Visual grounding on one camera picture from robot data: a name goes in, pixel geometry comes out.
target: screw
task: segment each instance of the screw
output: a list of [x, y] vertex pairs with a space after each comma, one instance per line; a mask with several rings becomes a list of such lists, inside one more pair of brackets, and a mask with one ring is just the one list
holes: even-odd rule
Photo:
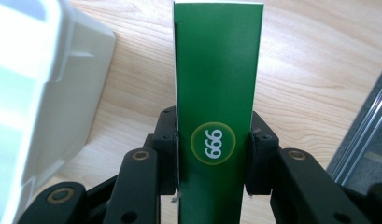
[[301, 151], [296, 151], [296, 150], [289, 151], [289, 156], [297, 161], [306, 160], [306, 155]]
[[147, 151], [137, 151], [133, 154], [133, 160], [143, 161], [149, 157], [149, 153]]
[[47, 201], [51, 204], [65, 203], [74, 196], [74, 192], [75, 191], [72, 188], [56, 189], [48, 196]]

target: green circle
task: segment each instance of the green circle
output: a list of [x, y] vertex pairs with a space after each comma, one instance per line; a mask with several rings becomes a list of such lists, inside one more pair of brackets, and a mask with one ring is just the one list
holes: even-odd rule
[[227, 161], [232, 156], [235, 146], [234, 132], [224, 123], [202, 124], [191, 135], [193, 155], [207, 165], [218, 165]]

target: green box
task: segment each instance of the green box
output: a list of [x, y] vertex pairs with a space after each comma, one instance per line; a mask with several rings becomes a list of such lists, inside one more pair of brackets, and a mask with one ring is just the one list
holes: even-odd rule
[[262, 4], [175, 3], [179, 223], [238, 223]]

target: white plastic container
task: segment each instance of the white plastic container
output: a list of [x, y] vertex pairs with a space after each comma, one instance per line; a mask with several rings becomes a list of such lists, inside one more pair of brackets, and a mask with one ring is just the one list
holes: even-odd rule
[[66, 1], [0, 0], [0, 223], [82, 150], [114, 45]]

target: wooden surface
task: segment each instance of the wooden surface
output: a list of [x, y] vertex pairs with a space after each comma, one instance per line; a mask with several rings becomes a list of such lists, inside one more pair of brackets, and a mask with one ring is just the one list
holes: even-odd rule
[[[91, 188], [142, 147], [176, 103], [171, 0], [70, 1], [110, 27], [114, 59], [84, 149], [46, 185]], [[382, 71], [381, 1], [263, 1], [254, 110], [280, 138], [326, 167]], [[163, 197], [163, 223], [177, 205]], [[269, 197], [244, 197], [241, 223], [275, 223]]]

